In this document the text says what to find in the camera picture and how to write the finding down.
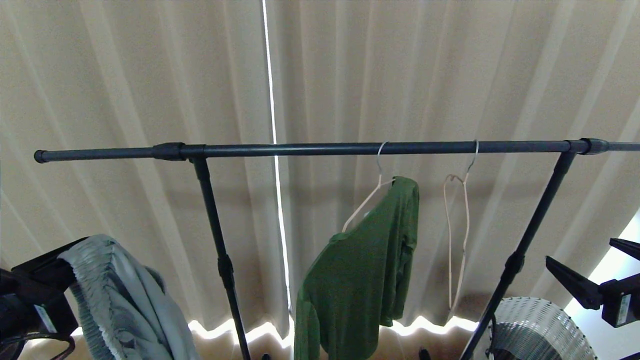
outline sticker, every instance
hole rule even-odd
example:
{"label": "sticker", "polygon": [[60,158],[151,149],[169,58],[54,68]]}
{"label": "sticker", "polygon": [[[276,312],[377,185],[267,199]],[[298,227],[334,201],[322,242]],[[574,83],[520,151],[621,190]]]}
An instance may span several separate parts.
{"label": "sticker", "polygon": [[620,310],[618,311],[618,326],[627,322],[627,314],[629,312],[629,305],[631,304],[631,294],[626,294],[620,301]]}
{"label": "sticker", "polygon": [[33,304],[33,307],[36,308],[36,311],[38,312],[38,315],[40,315],[42,323],[47,328],[47,330],[51,333],[57,333],[58,331],[56,330],[56,327],[53,326],[53,322],[49,318],[49,314],[47,314],[47,311],[44,309],[44,307],[38,306],[36,304]]}

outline green shirt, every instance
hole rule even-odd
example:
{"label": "green shirt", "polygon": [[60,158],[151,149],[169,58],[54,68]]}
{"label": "green shirt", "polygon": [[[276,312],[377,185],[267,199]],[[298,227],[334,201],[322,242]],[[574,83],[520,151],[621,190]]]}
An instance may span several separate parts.
{"label": "green shirt", "polygon": [[396,177],[352,230],[334,235],[308,271],[296,303],[295,360],[367,359],[379,325],[402,317],[417,240],[418,184]]}

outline clothes hanger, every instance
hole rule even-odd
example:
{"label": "clothes hanger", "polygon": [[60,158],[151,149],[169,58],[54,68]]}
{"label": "clothes hanger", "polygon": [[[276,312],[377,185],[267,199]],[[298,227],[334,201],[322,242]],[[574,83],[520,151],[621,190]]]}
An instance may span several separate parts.
{"label": "clothes hanger", "polygon": [[[474,140],[476,142],[476,153],[474,154],[474,158],[471,161],[471,164],[467,167],[467,173],[465,174],[465,179],[462,180],[459,176],[454,174],[449,174],[444,180],[442,184],[442,192],[444,193],[444,209],[447,214],[447,228],[449,229],[449,310],[451,310],[458,303],[458,295],[460,294],[460,288],[462,287],[462,277],[465,271],[465,262],[467,260],[467,239],[469,237],[469,199],[467,197],[467,179],[469,179],[469,172],[471,171],[471,167],[474,166],[476,162],[476,158],[478,156],[478,150],[480,149],[480,142]],[[451,272],[451,221],[449,219],[449,207],[447,205],[447,182],[458,180],[462,184],[462,189],[465,192],[465,209],[467,211],[467,230],[465,231],[465,239],[462,241],[462,261],[460,263],[460,274],[458,276],[458,287],[456,288],[456,297],[451,301],[451,279],[453,277]]]}
{"label": "clothes hanger", "polygon": [[349,227],[349,223],[351,223],[351,221],[356,217],[356,215],[360,212],[360,210],[362,210],[362,208],[364,208],[364,206],[367,204],[367,202],[371,199],[371,197],[373,197],[373,195],[380,190],[380,188],[386,184],[390,184],[393,183],[394,180],[391,179],[389,181],[385,181],[384,183],[382,182],[382,166],[380,165],[380,152],[382,151],[382,148],[385,146],[385,144],[388,142],[383,142],[382,145],[380,145],[380,148],[378,149],[378,155],[376,157],[376,163],[378,164],[378,185],[376,185],[376,188],[373,189],[373,191],[369,194],[369,196],[367,196],[366,199],[364,199],[364,201],[362,202],[362,204],[360,204],[360,206],[356,209],[356,211],[353,212],[353,214],[351,214],[351,216],[349,217],[349,219],[347,220],[347,222],[344,223],[344,226],[342,227],[342,232],[344,233],[345,231],[347,231],[347,227]]}

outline gray cloth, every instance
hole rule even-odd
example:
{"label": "gray cloth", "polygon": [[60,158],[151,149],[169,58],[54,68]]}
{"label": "gray cloth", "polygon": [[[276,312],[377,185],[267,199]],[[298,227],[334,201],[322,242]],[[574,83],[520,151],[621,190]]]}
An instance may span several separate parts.
{"label": "gray cloth", "polygon": [[91,236],[59,258],[74,269],[77,283],[71,291],[94,359],[200,359],[160,275],[116,240]]}

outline hanger hook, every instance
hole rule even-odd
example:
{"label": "hanger hook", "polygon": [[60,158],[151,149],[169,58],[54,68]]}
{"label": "hanger hook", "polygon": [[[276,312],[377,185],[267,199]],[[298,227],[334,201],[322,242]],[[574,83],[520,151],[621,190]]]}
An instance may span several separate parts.
{"label": "hanger hook", "polygon": [[380,153],[382,152],[382,148],[385,146],[385,144],[388,142],[383,142],[382,145],[380,145],[380,148],[378,149],[378,155],[376,156],[376,163],[378,164],[378,172],[380,173],[380,176],[382,176],[382,166],[380,165]]}
{"label": "hanger hook", "polygon": [[467,173],[469,173],[471,167],[474,166],[476,158],[478,157],[478,150],[480,149],[480,142],[477,139],[475,139],[474,141],[476,142],[476,153],[474,154],[474,159],[471,160],[471,164],[469,164],[469,167],[467,168]]}

